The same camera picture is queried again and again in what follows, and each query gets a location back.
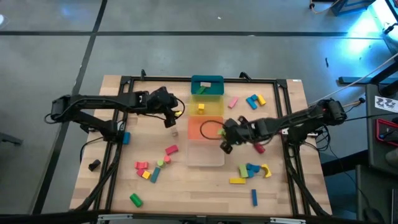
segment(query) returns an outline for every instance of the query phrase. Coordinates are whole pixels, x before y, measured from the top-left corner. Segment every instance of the wooden table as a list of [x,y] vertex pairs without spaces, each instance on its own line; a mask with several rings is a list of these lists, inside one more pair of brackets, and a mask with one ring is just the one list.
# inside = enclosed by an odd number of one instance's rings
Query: wooden table
[[[100,95],[117,95],[121,76],[106,75]],[[300,80],[287,80],[292,111],[307,107],[303,85]],[[184,101],[189,107],[189,82],[134,82],[133,91],[149,92],[166,86],[170,93]],[[262,94],[267,101],[263,107],[252,110],[245,99],[252,94]],[[233,109],[227,108],[232,97],[239,100]],[[282,108],[285,114],[283,97]],[[275,96],[270,84],[225,83],[224,119],[237,119],[244,115],[248,120],[277,117]],[[96,110],[95,116],[112,119],[113,110]],[[289,199],[287,175],[280,136],[275,136],[266,145],[266,152],[258,154],[250,145],[234,146],[230,155],[225,155],[225,165],[221,167],[188,167],[185,165],[187,145],[188,112],[177,120],[178,137],[173,138],[170,129],[165,129],[161,120],[129,114],[126,131],[131,133],[131,142],[123,146],[118,175],[113,195],[111,211],[118,213],[162,213],[191,215],[244,215],[244,216],[290,216],[292,208]],[[90,133],[88,141],[100,137],[100,133]],[[315,144],[314,139],[307,139]],[[148,161],[153,172],[156,161],[163,158],[165,148],[177,144],[180,151],[173,154],[171,165],[162,169],[156,184],[137,176],[136,161]],[[92,191],[100,176],[100,168],[88,170],[88,164],[95,159],[102,161],[106,142],[98,141],[86,146],[81,162],[75,191],[70,208],[79,206]],[[331,213],[328,194],[318,152],[303,145],[300,150],[305,183],[322,208]],[[272,177],[265,179],[262,172],[247,181],[245,185],[232,185],[230,177],[239,177],[238,164],[268,164]],[[100,208],[104,208],[108,185],[104,187]],[[257,190],[258,206],[252,206],[251,189]],[[137,208],[130,201],[132,193],[144,201]],[[299,188],[296,186],[298,210],[303,213]]]

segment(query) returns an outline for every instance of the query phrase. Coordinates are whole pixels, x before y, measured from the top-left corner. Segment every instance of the yellow block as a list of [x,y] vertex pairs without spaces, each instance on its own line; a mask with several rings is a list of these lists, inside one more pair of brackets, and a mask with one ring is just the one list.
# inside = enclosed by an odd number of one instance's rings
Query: yellow block
[[142,177],[145,178],[145,179],[149,179],[150,178],[150,172],[144,171],[144,173],[142,174]]
[[264,176],[265,178],[272,176],[271,170],[269,170],[267,164],[261,165],[261,168],[264,169],[264,171],[266,172],[266,175]]
[[199,103],[198,104],[198,114],[204,114],[205,113],[205,104]]
[[257,100],[259,101],[261,106],[267,103],[264,97],[262,97],[262,95],[257,95],[257,97],[258,97]]
[[229,183],[230,184],[245,184],[246,179],[245,178],[229,178]]

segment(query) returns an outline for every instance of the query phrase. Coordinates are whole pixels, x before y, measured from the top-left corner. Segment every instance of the teal bin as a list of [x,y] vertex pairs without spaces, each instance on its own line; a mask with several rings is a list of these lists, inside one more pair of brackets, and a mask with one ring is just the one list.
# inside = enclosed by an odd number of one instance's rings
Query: teal bin
[[224,77],[221,75],[193,75],[191,78],[191,94],[196,95],[201,82],[211,83],[202,95],[224,95]]

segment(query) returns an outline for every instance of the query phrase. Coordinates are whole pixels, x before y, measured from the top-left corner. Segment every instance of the blue block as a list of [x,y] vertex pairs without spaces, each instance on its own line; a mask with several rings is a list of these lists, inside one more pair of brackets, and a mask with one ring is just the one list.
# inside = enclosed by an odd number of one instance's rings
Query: blue block
[[157,176],[159,175],[159,172],[160,172],[160,168],[159,168],[159,167],[156,167],[155,170],[154,170],[154,173],[153,173],[152,176],[150,177],[150,181],[151,181],[152,183],[156,183]]
[[124,133],[123,144],[129,144],[129,143],[130,143],[130,133]]
[[253,170],[248,170],[248,178],[254,177],[254,171]]
[[256,101],[259,97],[258,97],[256,94],[254,94],[254,95],[250,96],[250,98],[251,98],[253,101]]
[[252,169],[253,164],[247,163],[246,164],[246,169],[247,170],[251,170]]
[[254,101],[250,97],[247,97],[246,101],[247,101],[247,103],[249,103],[249,105],[251,106],[252,109],[254,109],[254,110],[257,109],[257,105],[254,103]]
[[257,192],[255,189],[251,189],[251,198],[253,200],[253,206],[257,206]]
[[252,165],[251,166],[251,170],[253,170],[253,172],[255,172],[255,173],[258,173],[258,172],[260,172],[260,166],[257,166],[257,165]]

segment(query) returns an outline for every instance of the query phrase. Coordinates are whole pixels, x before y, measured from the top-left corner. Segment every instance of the concrete floor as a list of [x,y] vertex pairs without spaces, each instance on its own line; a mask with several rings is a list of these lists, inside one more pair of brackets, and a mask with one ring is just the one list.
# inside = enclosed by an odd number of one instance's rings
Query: concrete floor
[[[0,14],[7,24],[1,30],[92,31],[100,5],[100,0],[2,0]],[[310,103],[338,89],[337,77],[361,77],[391,57],[382,39],[368,36],[380,32],[377,16],[370,11],[314,15],[307,1],[113,0],[99,30],[261,31],[281,36],[98,36],[81,94],[97,94],[103,75],[138,75],[142,68],[148,75],[164,76],[237,77],[245,71],[253,78],[302,79]],[[336,33],[311,37],[320,32]],[[0,132],[24,139],[21,147],[0,144],[0,213],[30,212],[58,128],[45,124],[43,117],[52,100],[71,92],[89,38],[0,35]],[[362,87],[352,87],[334,98],[350,103],[363,94]],[[349,117],[364,114],[360,106]],[[365,130],[365,120],[330,128],[336,155],[366,149]],[[71,124],[43,212],[68,210],[78,151],[85,140],[86,134]],[[321,157],[334,159],[328,151]],[[337,184],[350,181],[345,178],[326,178],[336,214],[341,213],[342,195],[355,194],[354,184],[344,185],[343,190]]]

